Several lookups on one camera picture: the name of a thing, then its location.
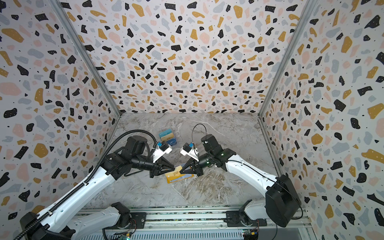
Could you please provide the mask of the yellow card holder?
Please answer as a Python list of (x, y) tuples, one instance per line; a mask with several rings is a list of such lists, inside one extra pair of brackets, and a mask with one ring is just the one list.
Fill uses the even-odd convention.
[(179, 182), (179, 181), (193, 178), (193, 177), (195, 177), (195, 175), (193, 175), (193, 174), (180, 174), (179, 172), (172, 172), (172, 173), (166, 174), (166, 179), (167, 179), (168, 184)]

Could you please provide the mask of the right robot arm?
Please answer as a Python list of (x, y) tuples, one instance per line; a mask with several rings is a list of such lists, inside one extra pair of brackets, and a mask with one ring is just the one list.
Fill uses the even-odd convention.
[(189, 160), (180, 170), (181, 174), (202, 176), (204, 168), (215, 166), (234, 174), (254, 187), (265, 198), (264, 201), (248, 200), (242, 207), (227, 217), (229, 226), (242, 224), (252, 226), (259, 219), (270, 219), (277, 226), (285, 228), (295, 214), (301, 210), (301, 201), (292, 181), (286, 175), (277, 177), (246, 162), (231, 149), (223, 149), (212, 134), (201, 139), (205, 153), (199, 154), (193, 143), (181, 148)]

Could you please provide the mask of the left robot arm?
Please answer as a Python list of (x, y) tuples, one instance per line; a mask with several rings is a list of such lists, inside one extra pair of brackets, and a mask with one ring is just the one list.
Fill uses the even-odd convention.
[(131, 211), (120, 202), (84, 218), (75, 220), (74, 216), (93, 197), (122, 176), (129, 175), (132, 169), (148, 171), (150, 178), (172, 172), (174, 165), (164, 157), (171, 151), (167, 142), (155, 142), (150, 147), (146, 138), (131, 135), (125, 146), (114, 152), (107, 151), (91, 173), (66, 195), (38, 214), (25, 214), (20, 220), (22, 232), (16, 239), (75, 240), (110, 227), (137, 229)]

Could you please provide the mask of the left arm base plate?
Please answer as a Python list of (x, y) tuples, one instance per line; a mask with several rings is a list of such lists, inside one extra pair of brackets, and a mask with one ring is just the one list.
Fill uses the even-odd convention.
[(116, 226), (119, 229), (143, 229), (146, 223), (146, 217), (147, 213), (145, 212), (124, 213), (121, 214)]

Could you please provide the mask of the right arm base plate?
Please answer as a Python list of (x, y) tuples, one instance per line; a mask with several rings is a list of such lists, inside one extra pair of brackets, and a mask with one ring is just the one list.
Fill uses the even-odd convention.
[(266, 227), (266, 219), (251, 220), (247, 215), (240, 210), (227, 211), (224, 222), (228, 227)]

